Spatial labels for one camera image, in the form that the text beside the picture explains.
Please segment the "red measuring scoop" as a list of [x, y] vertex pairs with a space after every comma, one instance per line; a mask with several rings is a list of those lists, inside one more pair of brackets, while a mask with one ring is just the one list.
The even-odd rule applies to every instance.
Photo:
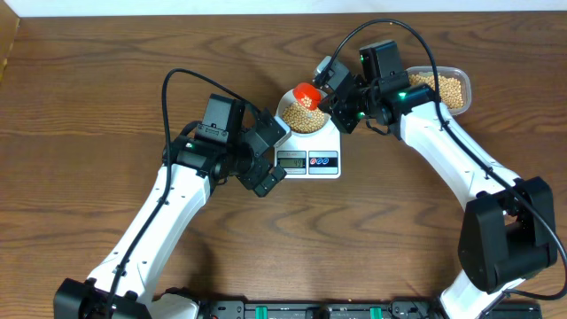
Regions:
[[304, 106], [309, 111], [317, 109], [319, 103], [322, 101], [320, 91], [312, 84], [306, 82], [299, 83], [292, 90], [292, 95], [300, 105]]

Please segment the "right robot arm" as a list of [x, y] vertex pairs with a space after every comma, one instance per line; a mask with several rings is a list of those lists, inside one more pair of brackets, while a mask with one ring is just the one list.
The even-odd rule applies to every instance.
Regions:
[[384, 41], [359, 50], [354, 76], [336, 57], [315, 69], [329, 94], [320, 109], [342, 133], [376, 121], [435, 169], [460, 202], [462, 270], [439, 296], [437, 315], [482, 318], [518, 286], [566, 259], [555, 233], [553, 194], [539, 177], [525, 180], [494, 160], [454, 121], [437, 84], [417, 82], [401, 65], [398, 46]]

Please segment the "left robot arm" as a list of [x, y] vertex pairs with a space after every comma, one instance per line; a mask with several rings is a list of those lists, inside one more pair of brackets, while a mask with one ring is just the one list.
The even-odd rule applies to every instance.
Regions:
[[248, 104], [211, 95], [202, 121], [168, 138], [163, 165], [150, 195], [127, 231], [88, 278], [67, 278], [58, 288], [57, 318], [199, 318], [199, 304], [168, 292], [154, 297], [163, 268], [185, 228], [231, 176], [258, 197], [283, 180], [284, 170], [265, 152], [291, 135], [269, 110], [255, 112], [251, 128], [242, 125]]

